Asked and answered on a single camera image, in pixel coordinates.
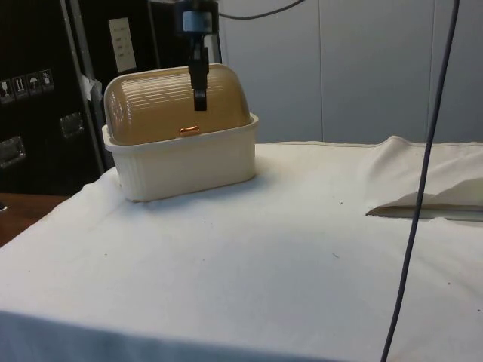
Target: white sheet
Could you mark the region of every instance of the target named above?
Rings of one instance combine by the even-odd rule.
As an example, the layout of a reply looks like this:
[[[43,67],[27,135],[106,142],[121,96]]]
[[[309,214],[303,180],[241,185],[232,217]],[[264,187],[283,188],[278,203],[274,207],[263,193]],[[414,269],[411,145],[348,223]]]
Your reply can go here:
[[[257,145],[250,182],[147,204],[109,171],[0,249],[0,356],[378,360],[410,223],[364,214],[376,170],[416,188],[399,142]],[[392,360],[481,361],[482,275],[482,227],[421,222]]]

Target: bread box lid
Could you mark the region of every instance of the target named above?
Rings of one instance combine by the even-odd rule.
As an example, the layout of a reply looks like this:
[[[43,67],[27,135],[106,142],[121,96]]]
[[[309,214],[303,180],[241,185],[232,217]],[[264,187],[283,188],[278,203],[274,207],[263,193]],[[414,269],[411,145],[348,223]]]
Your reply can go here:
[[[227,66],[211,64],[207,111],[195,111],[188,67],[122,75],[104,94],[111,141],[119,145],[172,140],[250,123],[240,81]]]

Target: black cable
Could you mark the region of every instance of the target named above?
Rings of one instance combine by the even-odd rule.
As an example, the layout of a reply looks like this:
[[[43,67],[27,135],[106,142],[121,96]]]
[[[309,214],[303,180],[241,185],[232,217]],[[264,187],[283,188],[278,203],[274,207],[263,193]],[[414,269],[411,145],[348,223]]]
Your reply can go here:
[[[428,175],[429,156],[431,155],[432,141],[434,140],[436,123],[438,122],[439,109],[441,107],[441,99],[443,88],[445,86],[446,72],[448,70],[448,62],[450,59],[451,45],[453,44],[454,30],[456,29],[456,22],[458,18],[458,11],[460,9],[460,0],[454,0],[453,13],[451,15],[450,29],[448,32],[448,39],[446,41],[445,55],[443,56],[443,64],[441,73],[439,74],[438,90],[436,91],[435,109],[432,114],[431,124],[426,140],[426,148],[424,150],[423,169],[421,170],[420,187],[417,190],[416,209],[414,210],[413,221],[411,223],[411,231],[409,233],[408,246],[406,247],[405,260],[402,266],[401,281],[399,282],[398,297],[395,302],[394,314],[392,315],[391,326],[387,333],[386,344],[384,345],[383,356],[381,362],[386,362],[391,348],[392,338],[394,336],[395,326],[398,323],[399,312],[401,311],[402,298],[405,294],[406,279],[408,277],[409,262],[411,261],[411,253],[414,245],[414,238],[416,236],[417,223],[420,218],[421,206],[423,204],[424,188],[426,186],[426,177]]]
[[[262,14],[257,14],[257,15],[250,15],[247,17],[237,17],[235,15],[228,15],[228,14],[223,14],[220,13],[221,17],[225,17],[226,19],[232,19],[232,20],[253,20],[253,19],[260,19],[261,17],[268,17],[273,14],[278,14],[281,13],[282,11],[286,11],[288,9],[293,8],[294,6],[297,6],[298,4],[302,4],[305,0],[296,0],[295,2],[292,2],[289,5],[284,6],[283,8],[278,8],[272,11],[267,11],[266,13]]]

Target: sticker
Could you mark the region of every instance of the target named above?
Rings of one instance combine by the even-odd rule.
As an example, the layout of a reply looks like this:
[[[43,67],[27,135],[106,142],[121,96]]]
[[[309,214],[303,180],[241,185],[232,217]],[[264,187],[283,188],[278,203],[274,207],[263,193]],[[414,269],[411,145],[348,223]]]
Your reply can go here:
[[[54,79],[52,78],[52,72],[50,69],[41,70],[40,75],[40,85],[44,92],[49,92],[54,90]]]
[[[15,101],[15,96],[10,79],[0,81],[0,104],[6,104],[13,101]]]
[[[112,47],[114,48],[115,64],[117,65],[118,73],[136,68],[131,31],[129,30],[129,19],[123,17],[121,19],[109,20],[109,30],[111,32]]]
[[[14,85],[15,97],[18,100],[21,100],[22,98],[26,98],[29,96],[29,91],[27,87],[27,82],[25,80],[25,76],[22,75],[20,77],[12,78],[12,84]]]
[[[32,73],[27,75],[27,86],[31,96],[42,93],[42,85],[40,82],[40,75]]]

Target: table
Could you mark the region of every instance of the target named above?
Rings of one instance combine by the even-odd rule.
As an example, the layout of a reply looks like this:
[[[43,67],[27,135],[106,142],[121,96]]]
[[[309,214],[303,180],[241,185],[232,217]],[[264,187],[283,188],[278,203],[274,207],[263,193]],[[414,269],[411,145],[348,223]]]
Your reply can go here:
[[[251,181],[139,204],[110,170],[0,249],[0,355],[378,360],[410,222],[365,214],[416,188],[422,153],[257,145]],[[436,146],[428,191],[464,160],[479,173],[455,177],[477,177],[481,155]],[[421,222],[391,360],[481,360],[482,240],[480,224]]]
[[[7,210],[0,212],[0,247],[38,222],[67,196],[2,194],[0,201]]]

